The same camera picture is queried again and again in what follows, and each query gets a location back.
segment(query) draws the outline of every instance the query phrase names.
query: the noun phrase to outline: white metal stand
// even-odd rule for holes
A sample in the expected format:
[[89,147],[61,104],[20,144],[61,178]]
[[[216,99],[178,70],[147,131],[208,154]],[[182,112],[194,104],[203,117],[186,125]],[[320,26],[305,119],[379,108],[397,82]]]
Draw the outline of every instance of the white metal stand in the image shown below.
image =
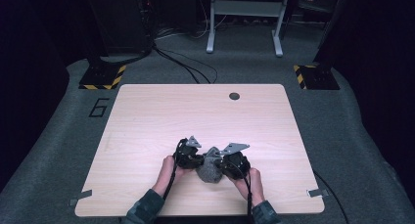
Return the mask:
[[249,2],[210,0],[210,32],[207,40],[207,52],[213,52],[215,15],[275,17],[278,18],[278,22],[275,29],[272,30],[271,35],[274,41],[275,54],[277,57],[282,57],[283,50],[281,48],[279,33],[287,7],[287,1],[288,0],[283,0],[282,2]]

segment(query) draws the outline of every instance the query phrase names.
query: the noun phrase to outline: tape strip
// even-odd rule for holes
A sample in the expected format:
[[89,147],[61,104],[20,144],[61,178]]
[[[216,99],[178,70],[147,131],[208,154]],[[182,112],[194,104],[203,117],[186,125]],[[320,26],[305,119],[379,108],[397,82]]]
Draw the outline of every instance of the tape strip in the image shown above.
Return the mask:
[[82,193],[79,193],[76,198],[70,199],[68,206],[75,206],[77,204],[77,202],[81,199],[87,198],[87,197],[91,197],[92,196],[92,190],[88,190]]
[[320,189],[316,189],[316,190],[312,190],[312,191],[308,191],[307,190],[307,194],[313,198],[313,197],[328,197],[329,193],[327,192],[327,190],[320,190]]

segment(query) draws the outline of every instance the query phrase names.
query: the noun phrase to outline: yellow and black hazard tape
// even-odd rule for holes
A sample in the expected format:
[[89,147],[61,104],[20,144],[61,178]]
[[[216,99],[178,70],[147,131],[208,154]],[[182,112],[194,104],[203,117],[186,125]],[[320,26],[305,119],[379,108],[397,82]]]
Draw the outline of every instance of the yellow and black hazard tape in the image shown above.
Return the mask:
[[310,67],[314,68],[315,66],[294,66],[294,71],[296,72],[297,81],[299,82],[301,89],[307,89],[307,86],[305,85],[304,78],[302,77],[300,68],[301,67]]
[[97,89],[116,89],[119,82],[121,81],[122,75],[124,74],[126,66],[122,66],[119,68],[118,73],[112,84],[110,85],[93,85],[93,84],[79,84],[79,89],[90,89],[90,90],[97,90]]

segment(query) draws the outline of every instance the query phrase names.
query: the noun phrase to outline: hand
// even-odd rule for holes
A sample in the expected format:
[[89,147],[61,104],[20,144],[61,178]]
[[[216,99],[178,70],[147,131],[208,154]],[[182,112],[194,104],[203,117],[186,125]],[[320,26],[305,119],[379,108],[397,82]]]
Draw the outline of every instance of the hand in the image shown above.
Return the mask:
[[[247,180],[250,181],[251,176],[251,193],[253,194],[253,207],[257,206],[261,202],[265,201],[265,197],[263,195],[263,188],[262,182],[260,179],[260,172],[256,168],[251,168],[249,175],[247,175]],[[247,200],[248,199],[248,187],[245,183],[244,179],[234,180],[229,178],[238,189],[239,193],[241,193],[242,197]]]
[[[160,169],[159,177],[156,184],[153,186],[153,190],[159,194],[161,197],[164,196],[165,189],[167,189],[168,183],[170,182],[171,173],[174,168],[174,158],[172,156],[167,156],[162,161],[162,166]],[[179,166],[176,168],[176,176],[174,178],[173,184],[178,182],[183,175],[192,171],[193,169],[183,169]]]

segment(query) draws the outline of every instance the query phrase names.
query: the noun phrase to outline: desk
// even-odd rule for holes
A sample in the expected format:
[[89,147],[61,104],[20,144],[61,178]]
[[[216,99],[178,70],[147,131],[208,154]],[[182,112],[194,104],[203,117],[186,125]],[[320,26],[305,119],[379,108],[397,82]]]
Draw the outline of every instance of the desk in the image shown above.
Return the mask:
[[[239,100],[231,100],[236,92]],[[278,84],[129,84],[120,87],[78,201],[78,216],[124,216],[156,182],[162,159],[194,135],[198,154],[229,143],[261,171],[265,197],[278,213],[318,213],[317,189],[286,92]],[[196,171],[168,195],[160,215],[246,214],[247,202],[223,177],[204,183]]]
[[207,40],[207,52],[213,52],[215,15],[275,17],[278,18],[278,22],[275,29],[271,32],[272,40],[274,42],[275,54],[277,57],[282,57],[283,50],[279,33],[287,7],[287,1],[288,0],[283,0],[282,2],[252,2],[210,0],[210,31]]

